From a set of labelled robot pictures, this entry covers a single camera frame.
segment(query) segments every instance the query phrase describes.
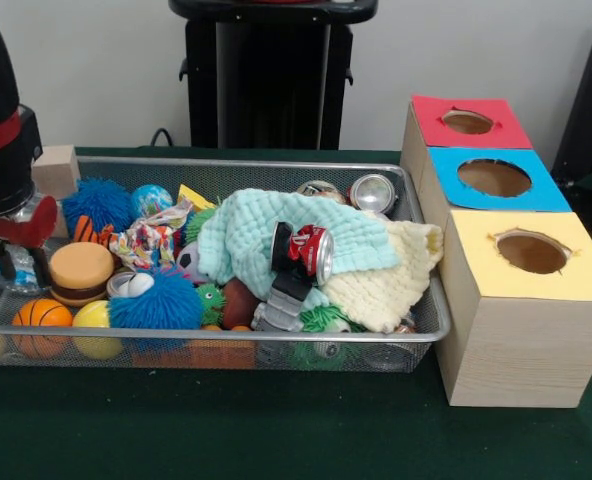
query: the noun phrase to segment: white wall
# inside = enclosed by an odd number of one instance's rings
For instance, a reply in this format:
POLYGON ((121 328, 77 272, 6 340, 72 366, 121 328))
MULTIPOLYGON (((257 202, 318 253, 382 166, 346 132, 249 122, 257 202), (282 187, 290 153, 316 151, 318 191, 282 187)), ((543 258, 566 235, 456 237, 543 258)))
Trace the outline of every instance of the white wall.
MULTIPOLYGON (((0 28, 47 144, 189 141, 184 21, 166 0, 0 0, 0 28)), ((399 149, 407 99, 506 97, 547 163, 592 41, 592 0, 381 0, 354 27, 344 149, 399 149)))

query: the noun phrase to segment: stacked wooden boxes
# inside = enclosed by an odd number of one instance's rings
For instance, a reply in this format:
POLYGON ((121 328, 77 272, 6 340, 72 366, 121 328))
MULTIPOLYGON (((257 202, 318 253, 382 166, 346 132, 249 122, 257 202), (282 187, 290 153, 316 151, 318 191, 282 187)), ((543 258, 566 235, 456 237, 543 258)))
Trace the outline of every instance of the stacked wooden boxes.
POLYGON ((450 404, 577 406, 592 375, 592 240, 507 102, 413 97, 401 164, 445 229, 450 404))

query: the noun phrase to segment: clear plastic bottle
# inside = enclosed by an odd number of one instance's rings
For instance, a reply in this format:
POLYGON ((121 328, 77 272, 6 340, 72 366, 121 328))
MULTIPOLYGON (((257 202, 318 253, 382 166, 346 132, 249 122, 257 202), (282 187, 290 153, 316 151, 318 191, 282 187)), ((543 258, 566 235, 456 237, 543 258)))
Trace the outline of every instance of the clear plastic bottle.
MULTIPOLYGON (((6 280, 0 274, 0 288, 7 289, 20 295, 27 295, 28 297, 33 297, 43 293, 46 288, 40 287, 36 281, 36 274, 34 273, 34 260, 29 252, 17 245, 7 245, 6 247, 12 258, 12 262, 14 262, 14 268, 16 269, 16 279, 6 280)), ((43 250, 45 251, 45 255, 49 260, 52 252, 46 247, 43 247, 43 250)))

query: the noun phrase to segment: light blue cloth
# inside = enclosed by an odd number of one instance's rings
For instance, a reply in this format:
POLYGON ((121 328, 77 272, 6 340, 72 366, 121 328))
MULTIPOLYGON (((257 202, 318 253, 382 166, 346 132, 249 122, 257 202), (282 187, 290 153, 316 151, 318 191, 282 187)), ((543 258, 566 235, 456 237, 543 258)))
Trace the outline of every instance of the light blue cloth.
MULTIPOLYGON (((248 189, 227 198, 203 226, 198 270, 222 285, 238 277, 256 297, 267 300, 276 277, 270 250, 279 221, 296 230, 309 224, 326 227, 334 239, 334 274, 400 263, 385 226, 352 207, 330 198, 248 189)), ((329 305, 329 299, 313 289, 303 309, 321 305, 329 305)))

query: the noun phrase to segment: blue globe ball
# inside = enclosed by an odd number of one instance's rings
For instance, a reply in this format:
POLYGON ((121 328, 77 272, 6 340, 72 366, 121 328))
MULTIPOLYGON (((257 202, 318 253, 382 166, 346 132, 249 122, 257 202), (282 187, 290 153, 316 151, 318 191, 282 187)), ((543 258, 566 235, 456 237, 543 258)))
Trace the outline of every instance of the blue globe ball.
POLYGON ((131 209, 134 218, 148 218, 174 204, 167 190, 158 185, 143 185, 132 193, 131 209))

